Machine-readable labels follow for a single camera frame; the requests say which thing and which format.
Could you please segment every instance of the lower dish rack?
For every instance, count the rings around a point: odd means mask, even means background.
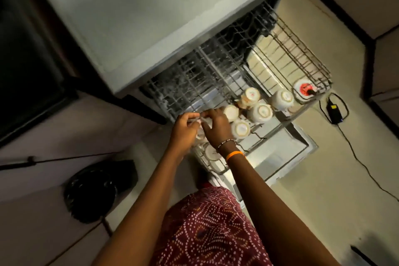
[[[313,88],[303,96],[294,86],[305,78]],[[249,155],[317,102],[332,86],[330,72],[300,41],[273,9],[263,2],[152,78],[146,90],[174,122],[184,112],[202,112],[234,103],[248,87],[255,87],[265,102],[281,88],[297,98],[288,111],[276,112],[267,123],[251,124],[251,134],[238,142]],[[209,161],[204,146],[194,148],[197,158],[219,174],[224,160]]]

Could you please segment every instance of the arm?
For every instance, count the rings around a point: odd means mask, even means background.
[[[169,145],[145,188],[101,250],[93,265],[148,265],[167,210],[177,166],[191,148],[199,122],[187,123],[199,113],[180,116]]]
[[[233,138],[230,124],[221,110],[210,110],[203,115],[212,118],[212,129],[205,122],[202,125],[213,147],[217,148],[222,141]],[[224,158],[233,151],[238,151],[233,142],[227,142],[220,148]],[[243,155],[232,156],[228,165],[252,222],[274,265],[339,265],[309,228],[263,181]]]

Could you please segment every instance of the orange wristband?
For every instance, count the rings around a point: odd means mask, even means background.
[[[229,153],[229,154],[227,155],[227,157],[226,157],[226,163],[227,163],[227,161],[228,161],[232,156],[237,155],[237,154],[242,154],[242,155],[245,157],[245,155],[244,155],[244,153],[243,153],[242,151],[233,151],[232,153]]]

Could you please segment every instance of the countertop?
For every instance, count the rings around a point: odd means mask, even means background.
[[[114,93],[255,0],[49,0]]]

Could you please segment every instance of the maroon patterned skirt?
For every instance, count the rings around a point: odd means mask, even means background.
[[[165,215],[151,265],[268,265],[272,263],[234,195],[203,188]]]

